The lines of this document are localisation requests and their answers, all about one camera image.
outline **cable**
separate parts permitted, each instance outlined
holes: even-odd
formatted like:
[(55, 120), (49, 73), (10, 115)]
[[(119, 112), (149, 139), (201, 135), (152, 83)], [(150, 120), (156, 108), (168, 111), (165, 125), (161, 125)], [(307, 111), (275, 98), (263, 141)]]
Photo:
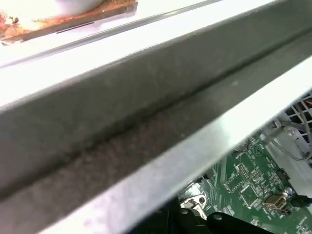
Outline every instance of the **cable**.
[[(295, 108), (298, 110), (298, 112), (300, 113), (300, 116), (303, 120), (303, 123), (304, 123), (304, 131), (307, 133), (308, 135), (308, 140), (309, 140), (309, 144), (310, 144), (310, 151), (306, 154), (305, 157), (303, 158), (298, 158), (296, 157), (295, 155), (293, 155), (292, 153), (290, 153), (289, 151), (285, 150), (280, 144), (278, 144), (273, 138), (271, 138), (266, 132), (264, 132), (262, 130), (262, 134), (274, 145), (276, 146), (280, 151), (282, 151), (283, 153), (287, 154), (288, 156), (292, 157), (294, 160), (296, 161), (299, 161), (299, 162), (302, 162), (302, 161), (307, 161), (309, 160), (311, 157), (312, 157), (312, 132), (311, 132), (311, 129), (309, 127), (309, 124), (308, 124), (308, 120), (306, 118), (306, 116), (304, 115), (302, 109), (300, 108), (300, 106), (296, 103), (295, 105)], [(295, 124), (295, 123), (287, 123), (289, 125), (291, 125), (292, 127), (294, 128), (297, 128), (297, 129), (300, 129), (302, 130), (302, 125), (301, 124)]]
[(299, 123), (294, 123), (294, 122), (290, 122), (290, 121), (281, 121), (281, 125), (283, 127), (292, 127), (292, 128), (297, 129), (297, 130), (300, 130), (304, 133), (307, 133), (305, 126), (303, 126), (302, 124), (299, 124)]
[(310, 151), (307, 153), (307, 155), (305, 157), (306, 160), (308, 160), (308, 159), (310, 159), (312, 157), (312, 133), (311, 133), (311, 129), (309, 127), (308, 120), (307, 120), (306, 116), (304, 115), (301, 107), (298, 105), (298, 103), (296, 103), (294, 106), (299, 111), (300, 116), (301, 116), (301, 118), (303, 120), (304, 127), (306, 129), (306, 133), (308, 134), (308, 140), (309, 140), (309, 144), (310, 144)]
[(263, 130), (261, 131), (262, 134), (274, 145), (276, 146), (280, 151), (282, 151), (283, 153), (287, 154), (288, 156), (292, 157), (294, 160), (296, 161), (306, 161), (309, 160), (309, 158), (298, 158), (295, 155), (293, 155), (291, 152), (285, 150), (280, 144), (278, 144), (273, 138), (271, 138), (266, 132), (264, 132)]

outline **white bowl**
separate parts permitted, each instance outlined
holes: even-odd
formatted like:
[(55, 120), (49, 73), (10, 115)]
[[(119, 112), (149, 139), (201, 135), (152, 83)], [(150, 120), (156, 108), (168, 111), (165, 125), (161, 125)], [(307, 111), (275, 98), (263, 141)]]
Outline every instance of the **white bowl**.
[(103, 0), (0, 0), (0, 10), (14, 17), (54, 19), (86, 13)]

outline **green circuit board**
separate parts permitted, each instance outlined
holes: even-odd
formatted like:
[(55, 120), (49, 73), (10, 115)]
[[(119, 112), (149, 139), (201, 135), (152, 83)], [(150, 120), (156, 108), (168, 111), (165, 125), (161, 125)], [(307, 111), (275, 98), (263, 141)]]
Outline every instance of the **green circuit board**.
[(274, 234), (312, 234), (312, 215), (307, 208), (292, 207), (289, 197), (290, 215), (263, 204), (269, 196), (292, 188), (278, 176), (278, 169), (261, 140), (252, 137), (245, 151), (224, 157), (210, 169), (209, 179), (193, 184), (179, 198), (205, 195), (206, 215), (223, 212)]

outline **computer chip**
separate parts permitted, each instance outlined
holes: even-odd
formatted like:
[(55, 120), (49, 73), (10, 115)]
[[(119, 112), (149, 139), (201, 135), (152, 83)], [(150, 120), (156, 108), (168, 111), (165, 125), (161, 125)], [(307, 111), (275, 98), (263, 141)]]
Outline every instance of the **computer chip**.
[(251, 207), (257, 202), (258, 196), (255, 193), (252, 186), (248, 185), (242, 191), (240, 191), (240, 197), (243, 199), (246, 206), (251, 209)]

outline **white surface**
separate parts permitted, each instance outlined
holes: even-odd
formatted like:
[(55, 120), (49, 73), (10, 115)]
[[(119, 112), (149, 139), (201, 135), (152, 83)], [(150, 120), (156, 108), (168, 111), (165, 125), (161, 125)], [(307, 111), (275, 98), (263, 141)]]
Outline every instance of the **white surface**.
[(134, 15), (123, 14), (121, 16), (110, 17), (108, 19), (98, 20), (91, 25), (86, 25), (61, 34), (54, 33), (26, 41), (22, 44), (15, 44), (13, 46), (0, 46), (0, 66), (11, 61), (25, 58), (48, 49), (70, 43), (92, 34), (110, 30), (112, 28), (142, 20), (150, 16), (178, 10), (203, 1), (205, 0), (138, 0), (137, 11)]
[[(2, 68), (0, 69), (2, 79), (0, 110), (7, 108), (15, 101), (137, 51), (273, 1), (223, 0), (37, 61)], [(132, 46), (123, 43), (125, 39), (128, 42), (131, 41)]]
[(103, 0), (0, 0), (0, 9), (19, 18), (44, 19), (79, 15)]

